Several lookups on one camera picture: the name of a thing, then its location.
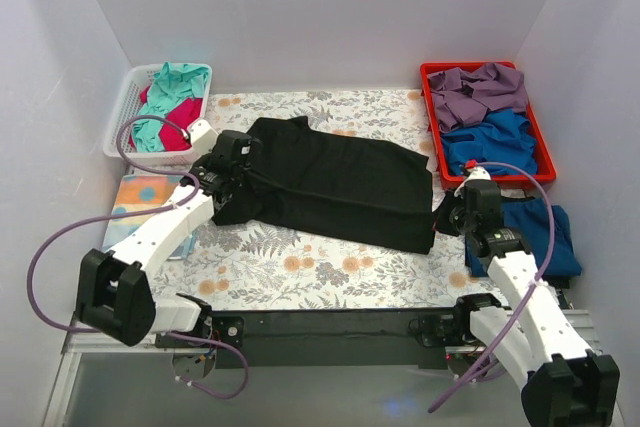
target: wire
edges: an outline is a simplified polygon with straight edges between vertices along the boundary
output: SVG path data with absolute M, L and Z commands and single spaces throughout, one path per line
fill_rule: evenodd
M 471 357 L 473 354 L 475 354 L 475 353 L 478 351 L 478 349 L 479 349 L 480 347 L 482 347 L 482 346 L 481 346 L 480 344 L 478 344 L 474 350 L 472 350 L 471 352 L 467 352 L 467 353 L 466 353 L 466 354 L 464 354 L 464 355 L 466 355 L 467 357 Z
M 166 335 L 168 337 L 173 337 L 174 339 L 184 340 L 187 342 L 203 340 L 203 339 L 198 339 L 197 337 L 191 337 L 189 335 L 178 334 L 176 332 L 167 332 Z M 194 382 L 188 377 L 179 375 L 176 378 L 180 379 L 182 382 L 184 382 L 189 386 L 193 386 L 196 389 L 201 390 L 202 392 L 210 395 L 211 397 L 215 397 L 216 399 L 229 400 L 240 395 L 242 391 L 246 388 L 247 384 L 249 383 L 249 363 L 247 362 L 247 359 L 245 358 L 245 356 L 242 355 L 242 352 L 240 352 L 238 349 L 236 349 L 232 345 L 225 344 L 224 342 L 219 342 L 213 339 L 205 339 L 203 343 L 209 344 L 211 346 L 219 347 L 222 349 L 227 349 L 232 354 L 235 354 L 236 357 L 238 357 L 238 359 L 240 359 L 240 362 L 242 363 L 242 368 L 244 369 L 244 379 L 242 381 L 242 384 L 240 384 L 240 387 L 238 387 L 235 391 L 231 392 L 230 394 L 222 394 L 220 392 L 216 392 L 214 390 L 209 389 L 208 387 L 202 385 L 199 382 Z
M 492 372 L 490 374 L 485 375 L 484 377 L 479 377 L 476 379 L 476 382 L 489 382 L 491 380 L 497 379 L 498 377 L 501 377 L 507 372 L 507 370 L 500 364 L 498 364 L 498 368 L 500 370 L 498 370 L 497 372 Z
M 146 172 L 150 172 L 152 174 L 160 174 L 160 175 L 183 175 L 185 177 L 188 177 L 191 179 L 191 181 L 193 182 L 194 185 L 194 189 L 193 192 L 191 192 L 189 195 L 187 195 L 184 199 L 176 202 L 176 206 L 182 206 L 184 204 L 186 204 L 187 202 L 189 202 L 191 199 L 193 199 L 196 194 L 198 193 L 198 190 L 200 188 L 200 182 L 198 181 L 198 178 L 193 175 L 190 174 L 189 172 L 176 172 L 176 171 L 171 171 L 171 170 L 161 170 L 161 169 L 155 169 L 152 167 L 146 167 L 143 165 L 138 164 L 137 162 L 131 160 L 127 154 L 125 154 L 123 148 L 122 148 L 122 144 L 123 142 L 123 135 L 125 133 L 125 131 L 127 130 L 127 127 L 129 127 L 131 124 L 133 124 L 134 122 L 138 121 L 138 120 L 142 120 L 142 119 L 150 119 L 150 120 L 159 120 L 160 122 L 163 122 L 167 125 L 170 125 L 171 127 L 173 127 L 174 129 L 179 130 L 180 132 L 182 132 L 184 134 L 184 130 L 181 129 L 177 124 L 162 118 L 162 117 L 158 117 L 155 115 L 139 115 L 137 117 L 133 117 L 129 120 L 127 120 L 124 124 L 122 124 L 122 127 L 120 127 L 120 129 L 118 130 L 118 134 L 116 136 L 116 148 L 118 149 L 118 153 L 120 154 L 120 156 L 130 165 L 132 165 L 133 167 L 136 167 L 140 170 L 144 170 Z M 78 227 L 83 227 L 85 225 L 89 225 L 89 224 L 94 224 L 96 222 L 105 222 L 108 220 L 117 220 L 117 219 L 126 219 L 129 217 L 137 217 L 140 215 L 149 215 L 149 214 L 160 214 L 162 212 L 167 212 L 171 209 L 173 209 L 174 206 L 173 205 L 166 205 L 163 207 L 156 207 L 154 209 L 149 209 L 149 210 L 142 210 L 142 211 L 138 211 L 138 212 L 125 212 L 123 214 L 111 214 L 111 215 L 100 215 L 98 217 L 91 217 L 89 219 L 84 219 L 84 220 L 79 220 L 77 222 L 74 222 L 72 224 L 67 225 L 66 227 L 63 227 L 62 229 L 58 230 L 57 232 L 53 233 L 47 240 L 45 240 L 42 245 L 38 248 L 38 250 L 36 250 L 36 253 L 33 255 L 33 258 L 31 259 L 31 262 L 29 263 L 29 268 L 27 269 L 27 298 L 29 299 L 29 304 L 31 305 L 31 308 L 33 309 L 33 312 L 38 316 L 38 318 L 40 320 L 42 320 L 45 324 L 55 328 L 55 329 L 59 329 L 59 330 L 64 330 L 65 332 L 70 332 L 70 333 L 90 333 L 90 332 L 98 332 L 95 329 L 88 329 L 88 328 L 84 328 L 84 327 L 73 327 L 73 326 L 69 326 L 69 325 L 65 325 L 65 324 L 61 324 L 60 322 L 56 322 L 55 320 L 51 319 L 50 317 L 48 317 L 40 308 L 40 306 L 38 305 L 38 302 L 36 301 L 34 292 L 33 292 L 33 277 L 34 277 L 34 273 L 36 270 L 36 265 L 38 264 L 38 261 L 40 260 L 40 257 L 42 257 L 42 254 L 44 253 L 45 250 L 47 250 L 47 248 L 58 238 L 62 237 L 64 234 L 66 234 L 67 232 L 71 232 L 72 230 L 77 229 Z
M 555 220 L 553 217 L 553 209 L 551 208 L 551 201 L 549 200 L 547 193 L 544 191 L 544 189 L 538 183 L 538 181 L 536 181 L 533 178 L 533 176 L 531 176 L 524 170 L 511 164 L 505 164 L 503 162 L 480 162 L 477 165 L 479 167 L 495 166 L 495 167 L 505 167 L 508 169 L 515 170 L 516 172 L 519 172 L 520 174 L 527 177 L 529 181 L 531 181 L 531 183 L 536 187 L 536 189 L 540 191 L 540 194 L 542 195 L 544 203 L 547 207 L 547 215 L 549 216 L 549 246 L 547 247 L 547 254 L 544 257 L 544 260 L 542 261 L 542 264 L 540 265 L 538 272 L 534 276 L 535 282 L 531 283 L 531 285 L 529 286 L 526 293 L 522 297 L 522 300 L 520 301 L 518 306 L 513 311 L 513 314 L 511 315 L 507 323 L 504 325 L 504 327 L 498 333 L 498 335 L 496 335 L 495 339 L 493 339 L 491 343 L 487 346 L 484 352 L 473 363 L 473 365 L 469 368 L 469 370 L 467 370 L 467 372 L 465 372 L 464 375 L 462 375 L 452 387 L 447 389 L 446 392 L 444 392 L 440 397 L 438 397 L 435 400 L 435 402 L 433 402 L 433 404 L 431 404 L 431 406 L 427 410 L 427 412 L 429 412 L 430 414 L 438 410 L 447 400 L 451 398 L 451 396 L 453 396 L 465 384 L 472 381 L 473 379 L 478 378 L 479 375 L 482 375 L 481 373 L 482 370 L 478 371 L 477 369 L 483 364 L 485 360 L 489 358 L 489 356 L 493 353 L 493 351 L 496 349 L 498 344 L 502 342 L 502 339 L 504 339 L 504 337 L 507 335 L 507 332 L 509 332 L 509 329 L 511 329 L 511 327 L 513 327 L 513 325 L 516 323 L 516 321 L 518 320 L 518 317 L 520 317 L 520 314 L 522 314 L 522 311 L 526 307 L 527 302 L 529 302 L 529 299 L 531 298 L 531 296 L 533 295 L 533 292 L 536 289 L 536 285 L 537 285 L 536 282 L 542 278 L 542 276 L 544 275 L 544 272 L 547 270 L 547 267 L 549 266 L 549 263 L 551 262 L 551 256 L 553 255 L 553 247 L 555 245 Z
M 475 370 L 473 372 L 475 372 L 474 377 L 481 377 L 482 375 L 486 374 L 487 372 L 489 372 L 491 369 L 493 369 L 496 365 L 498 365 L 498 359 L 493 359 L 491 362 L 489 362 L 487 365 L 485 365 L 484 367 Z M 469 368 L 469 370 L 467 371 L 467 373 L 469 373 L 470 371 L 472 371 L 471 369 L 473 369 L 473 365 Z

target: floral mat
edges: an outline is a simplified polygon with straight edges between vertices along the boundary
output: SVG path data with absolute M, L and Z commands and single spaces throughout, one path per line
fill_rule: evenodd
M 385 139 L 429 156 L 434 207 L 444 193 L 419 91 L 284 92 L 212 95 L 206 118 L 217 130 L 246 131 L 258 117 L 306 115 L 312 129 Z M 450 307 L 457 297 L 493 292 L 473 279 L 461 238 L 436 235 L 429 255 L 331 239 L 260 222 L 196 230 L 185 260 L 167 261 L 155 295 L 185 293 L 218 310 Z

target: white enclosure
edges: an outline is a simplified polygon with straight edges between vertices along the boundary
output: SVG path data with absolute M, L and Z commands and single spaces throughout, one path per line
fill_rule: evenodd
M 634 314 L 640 152 L 637 0 L 2 0 L 0 424 L 40 425 L 64 335 L 25 294 L 27 264 L 56 229 L 109 211 L 122 165 L 101 149 L 131 66 L 213 67 L 212 92 L 417 88 L 422 62 L 512 60 L 526 75 L 558 169 L 550 189 L 585 272 L 572 289 L 618 362 L 627 425 L 640 334 Z M 52 317 L 74 308 L 79 260 L 104 226 L 57 242 L 36 290 Z

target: red basket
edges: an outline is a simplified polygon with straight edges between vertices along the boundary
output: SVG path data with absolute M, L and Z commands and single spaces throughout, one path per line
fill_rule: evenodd
M 428 63 L 420 66 L 420 75 L 422 76 L 422 87 L 424 97 L 427 101 L 427 113 L 429 114 L 429 130 L 433 135 L 433 146 L 436 150 L 436 156 L 438 158 L 438 172 L 440 173 L 440 182 L 443 189 L 451 189 L 459 186 L 464 177 L 461 175 L 453 175 L 449 170 L 449 164 L 444 156 L 444 149 L 442 148 L 442 140 L 440 139 L 440 129 L 438 129 L 438 121 L 436 119 L 436 111 L 433 106 L 433 98 L 431 97 L 431 90 L 429 89 L 429 80 L 427 76 L 435 72 L 442 72 L 443 70 L 453 69 L 454 67 L 460 67 L 462 70 L 472 72 L 486 62 L 447 62 L 447 63 Z M 506 65 L 507 67 L 515 68 L 511 62 L 498 62 L 499 64 Z M 533 115 L 533 108 L 531 104 L 527 105 L 527 118 L 531 122 L 531 128 L 529 129 L 529 135 L 536 139 L 536 148 L 533 151 L 533 158 L 538 163 L 538 173 L 533 176 L 540 184 L 548 184 L 556 180 L 556 169 L 553 167 L 551 156 L 547 150 L 547 146 L 542 138 L 542 133 L 536 122 L 536 117 Z M 497 175 L 492 176 L 500 187 L 505 189 L 530 189 L 533 188 L 531 181 L 524 175 Z

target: teal cloth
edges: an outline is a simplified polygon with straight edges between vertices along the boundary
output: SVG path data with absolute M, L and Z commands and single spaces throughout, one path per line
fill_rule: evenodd
M 194 64 L 170 64 L 165 62 L 160 72 L 154 74 L 154 81 L 147 93 L 147 103 L 138 115 L 167 114 L 187 99 L 204 97 L 204 86 L 209 78 L 207 67 Z M 160 140 L 162 122 L 159 120 L 138 120 L 133 124 L 131 137 L 138 152 L 164 152 Z

